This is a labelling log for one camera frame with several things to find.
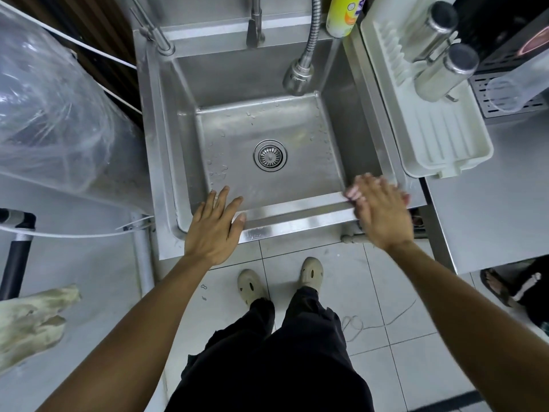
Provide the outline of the person's left hand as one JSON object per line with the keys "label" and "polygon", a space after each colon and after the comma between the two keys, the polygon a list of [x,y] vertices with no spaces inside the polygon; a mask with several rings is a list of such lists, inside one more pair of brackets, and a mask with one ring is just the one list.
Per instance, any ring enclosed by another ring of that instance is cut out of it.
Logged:
{"label": "person's left hand", "polygon": [[183,258],[186,261],[202,263],[209,268],[224,263],[238,245],[238,242],[230,242],[230,226],[244,199],[240,196],[230,203],[226,199],[223,215],[214,215],[219,193],[211,191],[206,201],[201,203],[202,219],[196,225],[190,225],[184,244]]}

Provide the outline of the person's left forearm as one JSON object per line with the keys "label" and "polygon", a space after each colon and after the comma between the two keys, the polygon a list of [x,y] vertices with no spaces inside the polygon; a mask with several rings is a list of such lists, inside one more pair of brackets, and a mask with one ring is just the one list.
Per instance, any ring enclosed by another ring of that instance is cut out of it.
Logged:
{"label": "person's left forearm", "polygon": [[144,412],[191,297],[206,272],[223,262],[184,255],[36,412]]}

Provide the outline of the person's beige shoe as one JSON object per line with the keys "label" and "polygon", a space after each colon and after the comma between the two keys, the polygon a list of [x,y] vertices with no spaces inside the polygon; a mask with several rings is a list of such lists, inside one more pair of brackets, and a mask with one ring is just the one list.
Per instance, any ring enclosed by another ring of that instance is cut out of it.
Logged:
{"label": "person's beige shoe", "polygon": [[248,308],[257,300],[270,300],[267,288],[254,270],[242,270],[237,278],[237,287],[241,298]]}
{"label": "person's beige shoe", "polygon": [[324,277],[324,269],[319,259],[315,257],[307,257],[301,267],[299,287],[308,287],[315,290],[317,293],[321,289]]}

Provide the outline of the round metal drain strainer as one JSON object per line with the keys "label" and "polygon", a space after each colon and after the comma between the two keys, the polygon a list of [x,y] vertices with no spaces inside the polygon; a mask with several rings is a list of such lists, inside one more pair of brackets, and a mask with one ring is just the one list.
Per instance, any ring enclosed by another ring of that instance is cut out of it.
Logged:
{"label": "round metal drain strainer", "polygon": [[254,163],[265,172],[279,171],[287,162],[285,146],[276,140],[268,139],[258,143],[253,152]]}

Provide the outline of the steel sink leg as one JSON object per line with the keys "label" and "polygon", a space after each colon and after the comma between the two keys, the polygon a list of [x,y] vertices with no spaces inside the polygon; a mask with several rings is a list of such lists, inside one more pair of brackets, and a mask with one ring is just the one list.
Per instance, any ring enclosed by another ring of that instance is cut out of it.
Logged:
{"label": "steel sink leg", "polygon": [[131,212],[131,226],[136,229],[133,233],[134,251],[137,260],[137,271],[140,282],[141,297],[155,286],[153,251],[150,241],[150,230],[146,226],[145,215]]}

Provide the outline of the white plastic dish rack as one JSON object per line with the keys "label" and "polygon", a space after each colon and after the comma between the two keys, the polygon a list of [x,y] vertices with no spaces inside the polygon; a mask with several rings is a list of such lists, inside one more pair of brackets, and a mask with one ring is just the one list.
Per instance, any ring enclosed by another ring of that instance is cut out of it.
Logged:
{"label": "white plastic dish rack", "polygon": [[[493,144],[468,79],[437,102],[415,92],[415,78],[451,44],[457,29],[426,60],[407,62],[404,30],[439,0],[374,0],[360,25],[404,170],[415,178],[459,175],[490,159]],[[452,4],[455,0],[442,0]]]}

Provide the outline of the person's beige right shoe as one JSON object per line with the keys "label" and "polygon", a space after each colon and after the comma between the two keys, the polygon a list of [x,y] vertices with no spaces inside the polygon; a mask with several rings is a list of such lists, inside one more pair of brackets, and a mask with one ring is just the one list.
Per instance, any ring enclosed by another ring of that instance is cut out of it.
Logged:
{"label": "person's beige right shoe", "polygon": [[299,287],[308,287],[315,290],[317,293],[321,289],[324,277],[324,269],[319,259],[315,257],[307,257],[301,267]]}

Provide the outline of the steel shaker tumbler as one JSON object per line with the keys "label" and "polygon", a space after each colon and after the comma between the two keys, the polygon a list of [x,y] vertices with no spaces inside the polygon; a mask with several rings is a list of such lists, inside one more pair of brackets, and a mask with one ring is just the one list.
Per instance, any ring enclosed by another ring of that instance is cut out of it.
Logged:
{"label": "steel shaker tumbler", "polygon": [[452,4],[442,0],[433,2],[404,30],[403,58],[410,63],[426,60],[457,25],[458,13]]}
{"label": "steel shaker tumbler", "polygon": [[479,64],[477,52],[467,44],[453,43],[415,78],[417,95],[437,102],[473,75]]}

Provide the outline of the steel drip tray grate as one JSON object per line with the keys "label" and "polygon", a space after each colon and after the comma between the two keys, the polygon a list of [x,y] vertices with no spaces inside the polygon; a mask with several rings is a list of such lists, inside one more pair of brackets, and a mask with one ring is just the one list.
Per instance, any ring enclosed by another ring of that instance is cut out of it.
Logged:
{"label": "steel drip tray grate", "polygon": [[533,97],[528,101],[521,110],[516,112],[504,112],[496,109],[490,102],[487,96],[487,85],[492,79],[504,76],[506,72],[491,72],[484,73],[479,75],[474,75],[470,77],[470,85],[473,89],[473,93],[476,97],[479,108],[485,119],[502,117],[502,116],[516,116],[516,115],[525,115],[533,114],[538,111],[547,111],[549,110],[549,103],[546,101],[545,97],[541,94]]}

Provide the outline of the person's black trousers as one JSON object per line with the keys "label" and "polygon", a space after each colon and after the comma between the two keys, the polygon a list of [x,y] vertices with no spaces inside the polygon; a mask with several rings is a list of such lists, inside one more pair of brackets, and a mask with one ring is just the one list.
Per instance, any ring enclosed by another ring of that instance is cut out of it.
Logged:
{"label": "person's black trousers", "polygon": [[354,370],[338,315],[300,287],[272,331],[272,301],[254,301],[189,355],[165,412],[374,412]]}

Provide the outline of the clear plastic bag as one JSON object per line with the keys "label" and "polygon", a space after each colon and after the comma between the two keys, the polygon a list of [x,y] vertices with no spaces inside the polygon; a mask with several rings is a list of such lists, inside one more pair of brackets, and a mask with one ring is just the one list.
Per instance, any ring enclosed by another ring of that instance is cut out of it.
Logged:
{"label": "clear plastic bag", "polygon": [[154,213],[142,131],[68,48],[4,6],[0,174]]}

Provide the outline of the slanted steel tap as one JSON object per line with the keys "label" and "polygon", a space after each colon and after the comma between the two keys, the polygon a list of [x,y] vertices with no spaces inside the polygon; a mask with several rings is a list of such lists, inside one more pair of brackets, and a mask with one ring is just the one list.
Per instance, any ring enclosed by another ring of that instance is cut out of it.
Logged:
{"label": "slanted steel tap", "polygon": [[147,40],[152,41],[162,56],[171,56],[175,53],[174,44],[166,37],[161,28],[149,16],[139,0],[131,0],[130,12],[139,25],[139,32]]}

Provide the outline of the clear plastic cup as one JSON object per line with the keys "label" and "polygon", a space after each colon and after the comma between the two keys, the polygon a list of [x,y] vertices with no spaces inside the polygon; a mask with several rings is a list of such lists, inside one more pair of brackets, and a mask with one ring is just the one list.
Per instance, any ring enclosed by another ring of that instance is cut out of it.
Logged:
{"label": "clear plastic cup", "polygon": [[549,88],[549,49],[486,86],[486,97],[497,110],[517,112]]}

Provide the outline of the straight steel faucet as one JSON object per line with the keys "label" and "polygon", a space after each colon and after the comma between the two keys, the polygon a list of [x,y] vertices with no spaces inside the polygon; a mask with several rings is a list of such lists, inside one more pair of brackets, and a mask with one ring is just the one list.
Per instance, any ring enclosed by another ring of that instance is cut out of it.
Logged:
{"label": "straight steel faucet", "polygon": [[251,17],[248,21],[246,47],[254,49],[262,45],[263,42],[261,0],[251,0]]}

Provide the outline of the yellow dish soap bottle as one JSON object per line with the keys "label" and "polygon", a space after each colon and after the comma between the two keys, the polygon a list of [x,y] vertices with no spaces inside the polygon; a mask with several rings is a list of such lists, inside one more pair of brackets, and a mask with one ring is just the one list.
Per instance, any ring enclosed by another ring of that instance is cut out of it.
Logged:
{"label": "yellow dish soap bottle", "polygon": [[332,0],[328,10],[326,30],[333,38],[348,36],[366,0]]}

